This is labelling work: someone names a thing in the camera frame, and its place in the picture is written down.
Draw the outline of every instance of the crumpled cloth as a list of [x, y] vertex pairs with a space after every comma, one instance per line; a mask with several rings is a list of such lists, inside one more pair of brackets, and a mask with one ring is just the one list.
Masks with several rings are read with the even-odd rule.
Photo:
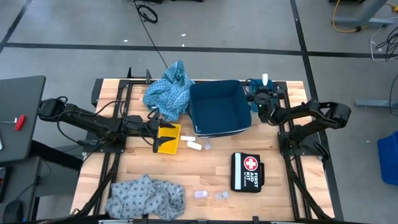
[[149, 109], [158, 107], [166, 121], [177, 121], [187, 109], [192, 84], [195, 82], [188, 78], [183, 62], [178, 60], [161, 80], [148, 87], [143, 102]]
[[181, 185], [154, 180], [147, 174], [138, 180], [111, 184], [112, 197], [105, 205], [111, 218], [128, 219], [155, 214], [173, 220], [184, 213], [185, 192]]

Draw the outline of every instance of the red handle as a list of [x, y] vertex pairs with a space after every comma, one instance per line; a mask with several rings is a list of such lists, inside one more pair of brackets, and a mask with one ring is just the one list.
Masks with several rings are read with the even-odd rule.
[[16, 130], [16, 131], [21, 130], [22, 126], [23, 126], [24, 123], [25, 123], [25, 119], [26, 119], [26, 116], [25, 116], [25, 115], [22, 114], [22, 115], [19, 116], [19, 118], [18, 118], [18, 120], [17, 120], [17, 123], [15, 124], [15, 130]]

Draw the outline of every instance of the red cross logo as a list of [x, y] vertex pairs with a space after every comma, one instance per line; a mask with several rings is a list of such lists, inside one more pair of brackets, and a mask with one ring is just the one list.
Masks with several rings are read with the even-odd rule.
[[252, 156], [245, 158], [243, 164], [248, 171], [255, 171], [259, 165], [257, 159]]

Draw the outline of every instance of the table leg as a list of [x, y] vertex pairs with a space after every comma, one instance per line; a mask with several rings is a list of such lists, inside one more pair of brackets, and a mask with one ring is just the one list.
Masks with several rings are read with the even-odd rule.
[[83, 162], [81, 159], [76, 158], [75, 156], [60, 152], [35, 140], [32, 140], [32, 144], [30, 145], [29, 156], [40, 156], [46, 161], [54, 162], [58, 165], [74, 170], [80, 170]]

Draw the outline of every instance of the gray patterned cloth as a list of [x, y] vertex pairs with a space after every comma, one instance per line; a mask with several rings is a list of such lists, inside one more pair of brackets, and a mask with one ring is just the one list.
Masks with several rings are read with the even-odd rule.
[[147, 174], [138, 180], [111, 185], [112, 197], [105, 205], [111, 218], [128, 219], [155, 214], [173, 220], [184, 213], [185, 192], [181, 185], [152, 180]]

